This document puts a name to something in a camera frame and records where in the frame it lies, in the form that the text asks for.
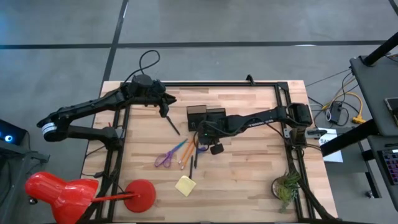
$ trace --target robotic arm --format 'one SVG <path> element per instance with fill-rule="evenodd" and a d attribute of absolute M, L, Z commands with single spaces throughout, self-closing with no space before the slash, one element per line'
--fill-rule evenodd
<path fill-rule="evenodd" d="M 66 138 L 100 140 L 106 148 L 120 147 L 119 136 L 114 128 L 103 129 L 72 126 L 70 123 L 105 110 L 120 110 L 129 105 L 159 106 L 161 117 L 166 117 L 169 105 L 176 102 L 174 96 L 167 94 L 165 85 L 159 80 L 152 80 L 148 75 L 138 75 L 131 83 L 108 92 L 103 97 L 73 106 L 62 107 L 50 113 L 37 123 L 42 128 L 44 139 L 49 142 L 62 141 Z"/>
<path fill-rule="evenodd" d="M 247 116 L 226 116 L 225 109 L 206 109 L 206 106 L 187 108 L 187 114 L 189 130 L 197 131 L 200 144 L 214 145 L 210 148 L 212 154 L 224 151 L 222 144 L 218 144 L 220 138 L 235 136 L 243 133 L 247 128 L 273 122 L 282 122 L 293 128 L 290 132 L 293 145 L 304 146 L 306 145 L 305 129 L 312 124 L 308 106 L 301 103 L 277 106 L 274 109 Z"/>

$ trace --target red lamp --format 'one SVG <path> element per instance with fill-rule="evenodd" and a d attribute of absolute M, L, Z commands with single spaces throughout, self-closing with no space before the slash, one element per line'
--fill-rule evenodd
<path fill-rule="evenodd" d="M 98 181 L 80 179 L 65 182 L 48 172 L 37 172 L 25 184 L 26 193 L 51 204 L 54 219 L 60 224 L 76 223 L 91 203 L 123 199 L 132 212 L 144 212 L 155 202 L 155 187 L 148 180 L 134 180 L 126 194 L 95 198 Z"/>

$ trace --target scissors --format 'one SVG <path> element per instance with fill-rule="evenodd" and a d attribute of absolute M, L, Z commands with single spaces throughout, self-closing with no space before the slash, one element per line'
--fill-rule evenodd
<path fill-rule="evenodd" d="M 174 152 L 179 150 L 181 148 L 181 146 L 185 144 L 186 141 L 188 141 L 188 139 L 186 139 L 186 140 L 182 141 L 180 144 L 176 145 L 169 152 L 159 155 L 155 160 L 155 167 L 158 167 L 162 164 L 164 167 L 170 167 L 170 165 L 172 163 L 172 157 L 173 157 Z"/>

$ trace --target red lamp shade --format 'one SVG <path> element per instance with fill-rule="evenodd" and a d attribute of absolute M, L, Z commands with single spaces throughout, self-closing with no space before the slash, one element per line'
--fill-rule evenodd
<path fill-rule="evenodd" d="M 97 188 L 97 180 L 65 182 L 48 172 L 35 173 L 25 184 L 28 195 L 51 205 L 59 224 L 76 223 L 91 204 Z"/>

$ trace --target red lamp base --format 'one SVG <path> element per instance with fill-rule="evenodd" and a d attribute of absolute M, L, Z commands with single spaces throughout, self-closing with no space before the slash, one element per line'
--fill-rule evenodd
<path fill-rule="evenodd" d="M 134 180 L 126 187 L 126 191 L 138 194 L 138 196 L 124 200 L 125 206 L 132 212 L 144 212 L 155 203 L 155 187 L 148 180 Z"/>

